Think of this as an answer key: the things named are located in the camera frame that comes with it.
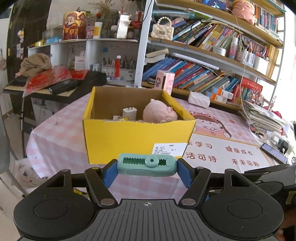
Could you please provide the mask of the white charger block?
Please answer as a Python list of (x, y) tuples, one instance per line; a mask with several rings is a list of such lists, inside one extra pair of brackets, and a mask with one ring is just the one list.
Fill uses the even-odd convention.
[(135, 121), (136, 117), (137, 117), (137, 109), (134, 107), (128, 107), (128, 108), (124, 108), (122, 110), (122, 117), (126, 118), (128, 117), (128, 119), (130, 121)]

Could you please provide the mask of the pink plush pig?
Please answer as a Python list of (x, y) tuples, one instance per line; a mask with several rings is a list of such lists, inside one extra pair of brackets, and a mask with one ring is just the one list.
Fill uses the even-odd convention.
[(167, 106), (160, 100), (151, 99), (149, 104), (144, 108), (141, 123), (166, 123), (169, 121), (177, 121), (178, 115), (174, 109)]

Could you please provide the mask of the black smartphone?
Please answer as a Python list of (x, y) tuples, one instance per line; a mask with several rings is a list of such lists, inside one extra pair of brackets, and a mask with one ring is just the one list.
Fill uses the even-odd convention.
[(267, 156), (273, 158), (275, 161), (282, 163), (282, 164), (287, 164), (288, 158), (282, 154), (280, 151), (276, 150), (272, 146), (264, 143), (260, 149), (267, 154)]

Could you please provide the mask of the white power strip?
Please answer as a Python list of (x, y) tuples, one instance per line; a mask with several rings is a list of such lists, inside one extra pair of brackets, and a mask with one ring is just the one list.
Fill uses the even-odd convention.
[(282, 154), (290, 154), (293, 151), (293, 147), (288, 139), (278, 132), (272, 132), (270, 134), (270, 140), (275, 146), (277, 146)]

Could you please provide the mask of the yellow cardboard box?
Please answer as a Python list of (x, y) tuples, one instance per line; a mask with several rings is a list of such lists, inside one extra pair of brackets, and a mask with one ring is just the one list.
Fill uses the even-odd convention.
[[(178, 120), (138, 122), (151, 99), (172, 107)], [(122, 110), (128, 107), (137, 109), (135, 121), (122, 117)], [(88, 162), (107, 164), (121, 153), (182, 157), (196, 120), (163, 90), (96, 86), (90, 94), (82, 123)]]

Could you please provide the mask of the stack of papers and notebooks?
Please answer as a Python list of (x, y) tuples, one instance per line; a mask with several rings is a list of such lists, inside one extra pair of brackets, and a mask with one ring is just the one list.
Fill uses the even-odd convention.
[(260, 106), (243, 101), (239, 113), (246, 120), (249, 126), (252, 126), (260, 132), (277, 132), (282, 134), (288, 123), (275, 113), (267, 111)]

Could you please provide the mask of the white quilted pouch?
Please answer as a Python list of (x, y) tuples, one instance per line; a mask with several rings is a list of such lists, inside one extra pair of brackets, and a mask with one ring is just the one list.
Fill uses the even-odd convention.
[(191, 91), (189, 93), (188, 102), (202, 108), (208, 108), (210, 106), (210, 98), (199, 92)]

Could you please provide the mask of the orange white box upper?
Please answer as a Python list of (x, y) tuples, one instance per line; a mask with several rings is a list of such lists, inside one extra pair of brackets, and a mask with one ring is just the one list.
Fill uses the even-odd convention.
[(225, 97), (229, 100), (231, 100), (233, 98), (233, 93), (226, 91), (222, 88), (212, 87), (211, 92), (215, 95)]

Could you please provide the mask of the red boxed book set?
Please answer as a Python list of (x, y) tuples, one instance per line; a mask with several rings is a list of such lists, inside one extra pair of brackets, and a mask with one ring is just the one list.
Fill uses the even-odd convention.
[(245, 77), (242, 78), (240, 85), (242, 91), (242, 99), (246, 99), (247, 95), (250, 93), (260, 95), (263, 89), (263, 86)]

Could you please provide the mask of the black electronic keyboard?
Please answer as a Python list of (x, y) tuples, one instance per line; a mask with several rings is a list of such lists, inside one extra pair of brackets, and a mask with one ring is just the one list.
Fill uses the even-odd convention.
[(83, 80), (68, 79), (33, 91), (28, 97), (70, 104), (90, 93), (93, 87), (105, 84), (107, 84), (105, 73), (89, 71)]

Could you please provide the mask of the row of leaning books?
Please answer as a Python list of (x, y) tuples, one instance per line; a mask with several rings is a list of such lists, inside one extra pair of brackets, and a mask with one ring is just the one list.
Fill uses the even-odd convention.
[(174, 88), (194, 92), (205, 93), (214, 87), (231, 92), (239, 83), (238, 78), (226, 75), (221, 71), (171, 56), (148, 64), (144, 68), (143, 81), (154, 83), (159, 70), (174, 73)]

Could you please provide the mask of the white pen holder box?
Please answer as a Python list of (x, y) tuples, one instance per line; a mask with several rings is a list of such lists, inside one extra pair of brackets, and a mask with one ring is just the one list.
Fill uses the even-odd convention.
[(266, 75), (268, 64), (269, 64), (269, 61), (259, 56), (255, 56), (253, 69), (260, 72), (263, 75)]

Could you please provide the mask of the beige cloth bundle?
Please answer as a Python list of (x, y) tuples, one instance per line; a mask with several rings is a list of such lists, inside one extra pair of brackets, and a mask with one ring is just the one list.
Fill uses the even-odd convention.
[(49, 56), (37, 53), (25, 58), (20, 67), (20, 73), (24, 77), (34, 77), (37, 74), (52, 69)]

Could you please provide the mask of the cream quilted pearl handbag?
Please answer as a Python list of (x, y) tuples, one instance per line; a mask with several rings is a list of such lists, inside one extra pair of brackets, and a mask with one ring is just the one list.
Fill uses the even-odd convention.
[[(168, 25), (161, 25), (162, 20), (167, 20)], [(157, 23), (153, 25), (151, 37), (157, 38), (161, 40), (173, 40), (173, 34), (174, 34), (174, 27), (171, 24), (171, 19), (167, 16), (163, 16), (158, 19)]]

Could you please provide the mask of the fortune god paper bag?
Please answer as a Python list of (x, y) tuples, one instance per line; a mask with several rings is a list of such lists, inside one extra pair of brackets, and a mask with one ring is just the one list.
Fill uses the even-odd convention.
[(75, 40), (86, 38), (86, 13), (84, 11), (72, 11), (66, 13), (63, 18), (62, 40)]

